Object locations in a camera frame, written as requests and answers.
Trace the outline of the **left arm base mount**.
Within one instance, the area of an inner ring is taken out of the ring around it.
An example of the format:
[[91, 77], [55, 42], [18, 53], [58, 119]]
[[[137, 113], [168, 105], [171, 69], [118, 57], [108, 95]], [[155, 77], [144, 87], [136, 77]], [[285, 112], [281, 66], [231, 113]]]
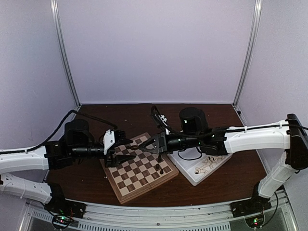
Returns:
[[66, 199], [52, 198], [45, 207], [50, 212], [71, 218], [83, 218], [86, 211], [86, 204]]

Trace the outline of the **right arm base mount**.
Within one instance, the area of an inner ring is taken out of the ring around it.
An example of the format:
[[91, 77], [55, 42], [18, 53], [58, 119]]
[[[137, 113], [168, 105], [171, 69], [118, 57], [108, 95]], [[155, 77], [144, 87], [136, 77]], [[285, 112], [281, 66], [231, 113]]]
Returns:
[[269, 201], [269, 198], [263, 198], [258, 195], [253, 196], [250, 199], [231, 203], [231, 212], [234, 218], [261, 213], [272, 207]]

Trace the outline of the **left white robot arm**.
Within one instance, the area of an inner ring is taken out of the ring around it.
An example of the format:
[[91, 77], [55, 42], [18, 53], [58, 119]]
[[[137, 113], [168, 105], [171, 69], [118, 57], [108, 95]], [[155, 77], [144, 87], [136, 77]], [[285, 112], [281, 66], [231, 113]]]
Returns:
[[0, 191], [35, 200], [46, 210], [64, 214], [73, 208], [58, 184], [37, 183], [11, 176], [24, 170], [57, 170], [71, 166], [76, 160], [99, 159], [106, 167], [117, 167], [134, 159], [133, 155], [115, 154], [120, 145], [132, 144], [121, 130], [107, 130], [103, 140], [96, 142], [86, 120], [77, 119], [64, 126], [58, 141], [46, 141], [36, 147], [0, 153]]

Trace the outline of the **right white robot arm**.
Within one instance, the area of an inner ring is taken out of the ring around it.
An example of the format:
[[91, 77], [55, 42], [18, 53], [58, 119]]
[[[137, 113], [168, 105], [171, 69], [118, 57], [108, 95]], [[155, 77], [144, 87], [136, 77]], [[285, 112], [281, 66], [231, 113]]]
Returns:
[[139, 145], [139, 149], [153, 154], [171, 154], [196, 148], [210, 156], [223, 156], [248, 150], [279, 149], [283, 153], [271, 172], [254, 186], [250, 199], [244, 200], [250, 212], [257, 212], [293, 174], [308, 167], [307, 127], [295, 114], [285, 120], [250, 127], [210, 128], [203, 110], [187, 107], [180, 111], [182, 131], [167, 124], [156, 106], [151, 116], [162, 132]]

